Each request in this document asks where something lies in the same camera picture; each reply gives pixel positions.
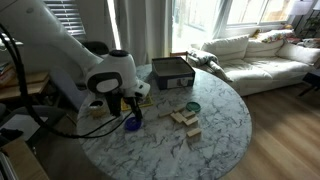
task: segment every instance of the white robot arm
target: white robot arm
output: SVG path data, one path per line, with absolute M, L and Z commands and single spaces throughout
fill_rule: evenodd
M 136 118 L 142 119 L 138 100 L 148 94 L 150 85 L 136 77 L 133 58 L 126 51 L 111 51 L 88 73 L 86 82 L 90 91 L 105 95 L 113 115 L 120 115 L 121 98 L 124 98 Z
M 68 34 L 42 0 L 1 1 L 0 23 L 24 44 L 51 45 L 66 53 L 83 68 L 88 89 L 105 95 L 113 115 L 120 115 L 123 97 L 142 119 L 137 101 L 147 95 L 150 85 L 136 77 L 129 53 L 114 50 L 104 60 L 95 56 Z
M 82 68 L 84 76 L 102 61 L 68 34 L 42 0 L 1 1 L 0 22 L 24 44 L 49 45 L 61 50 Z

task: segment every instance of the black cable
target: black cable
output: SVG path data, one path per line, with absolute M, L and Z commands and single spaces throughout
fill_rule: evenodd
M 106 136 L 106 135 L 109 135 L 109 134 L 111 134 L 113 131 L 115 131 L 116 129 L 118 129 L 119 128 L 119 126 L 121 126 L 121 124 L 123 124 L 123 122 L 130 116 L 130 114 L 132 113 L 132 111 L 125 117 L 125 118 L 123 118 L 123 120 L 115 127 L 115 128 L 113 128 L 111 131 L 109 131 L 109 132 L 107 132 L 107 133 L 105 133 L 105 134 L 101 134 L 101 135 L 96 135 L 96 136 L 86 136 L 85 138 L 87 138 L 87 139 L 90 139 L 90 138 L 99 138 L 99 137 L 103 137 L 103 136 Z
M 77 135 L 77 134 L 67 134 L 67 133 L 63 133 L 60 132 L 54 128 L 52 128 L 51 126 L 47 125 L 45 122 L 43 122 L 39 115 L 35 112 L 35 110 L 33 109 L 32 105 L 31 105 L 31 100 L 30 97 L 28 95 L 28 89 L 27 89 L 27 85 L 26 85 L 26 79 L 25 79 L 25 71 L 24 71 L 24 67 L 23 67 L 23 63 L 21 61 L 21 56 L 19 53 L 19 50 L 15 44 L 15 41 L 13 40 L 13 38 L 11 37 L 10 33 L 6 30 L 6 28 L 0 23 L 0 27 L 1 29 L 4 31 L 4 33 L 7 35 L 7 37 L 9 38 L 15 53 L 13 52 L 13 50 L 11 49 L 11 46 L 9 45 L 9 43 L 5 40 L 5 38 L 3 37 L 2 33 L 0 33 L 0 39 L 2 40 L 2 42 L 4 43 L 4 45 L 6 46 L 6 48 L 8 49 L 14 64 L 16 66 L 16 71 L 17 71 L 17 77 L 18 77 L 18 82 L 19 82 L 19 89 L 20 89 L 20 93 L 21 93 L 21 99 L 28 111 L 28 113 L 30 114 L 30 116 L 34 119 L 35 122 L 37 122 L 41 127 L 46 128 L 48 131 L 50 131 L 53 134 L 56 134 L 58 136 L 62 136 L 65 138 L 98 138 L 98 137 L 103 137 L 106 136 L 110 133 L 112 133 L 116 128 L 118 128 L 125 120 L 126 118 L 132 113 L 129 113 L 129 115 L 127 115 L 120 123 L 118 126 L 116 126 L 115 129 L 111 130 L 110 132 L 104 134 L 104 135 L 98 135 L 98 136 L 88 136 L 94 132 L 96 132 L 97 130 L 101 129 L 103 126 L 107 125 L 108 123 L 114 121 L 115 119 L 117 119 L 118 117 L 115 117 L 112 120 L 107 121 L 106 123 L 104 123 L 103 125 L 99 126 L 98 128 L 92 130 L 91 132 L 84 134 L 84 135 Z

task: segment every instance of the black box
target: black box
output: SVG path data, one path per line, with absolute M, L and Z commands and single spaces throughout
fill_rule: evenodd
M 196 74 L 181 57 L 152 59 L 152 72 L 160 90 L 193 86 Z

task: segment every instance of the wooden floor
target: wooden floor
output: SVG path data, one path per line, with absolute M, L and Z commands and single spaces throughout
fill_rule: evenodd
M 298 98 L 307 86 L 244 97 L 253 136 L 239 164 L 221 179 L 320 179 L 320 91 Z M 58 126 L 73 132 L 68 120 Z M 39 143 L 38 159 L 55 179 L 110 179 L 85 156 L 77 140 L 50 135 Z
M 304 84 L 245 97 L 253 136 L 240 163 L 222 179 L 320 179 L 320 91 Z

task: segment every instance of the marble table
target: marble table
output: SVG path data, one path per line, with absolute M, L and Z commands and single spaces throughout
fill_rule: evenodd
M 251 117 L 240 96 L 215 76 L 195 69 L 193 87 L 160 91 L 151 73 L 151 65 L 137 68 L 137 76 L 151 85 L 153 106 L 141 108 L 143 126 L 127 132 L 120 126 L 99 139 L 81 139 L 91 162 L 115 179 L 217 179 L 229 172 L 243 157 L 251 139 Z M 78 115 L 78 134 L 84 134 L 112 117 L 93 119 L 88 104 Z M 188 127 L 170 116 L 158 118 L 161 110 L 173 109 L 189 101 L 202 109 L 198 124 Z M 96 134 L 108 132 L 108 125 Z M 187 137 L 186 132 L 198 126 L 200 136 Z

